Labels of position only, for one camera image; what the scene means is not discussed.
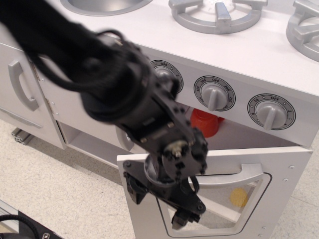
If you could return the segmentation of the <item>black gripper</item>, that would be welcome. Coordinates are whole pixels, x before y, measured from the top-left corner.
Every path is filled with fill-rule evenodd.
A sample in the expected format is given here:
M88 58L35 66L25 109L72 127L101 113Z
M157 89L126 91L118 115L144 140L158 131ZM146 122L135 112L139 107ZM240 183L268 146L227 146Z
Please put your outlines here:
M142 162L125 160L123 162L127 191L133 202L139 205L147 193L176 209L171 220L172 228L180 230L188 222L199 222L206 211L206 206L193 191L187 179L176 184L158 185L146 177Z

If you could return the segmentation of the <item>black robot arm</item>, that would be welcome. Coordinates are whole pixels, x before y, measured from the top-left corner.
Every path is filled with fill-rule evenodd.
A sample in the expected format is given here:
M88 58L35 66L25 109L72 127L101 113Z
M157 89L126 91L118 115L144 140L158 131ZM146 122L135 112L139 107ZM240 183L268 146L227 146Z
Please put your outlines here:
M197 196L207 168L207 142L175 102L178 80L159 75L135 44L114 29L111 42L68 21L44 0L3 0L0 20L29 59L56 85L78 92L87 114L114 124L145 149L144 162L124 162L136 204L147 193L175 209L172 227L198 222Z

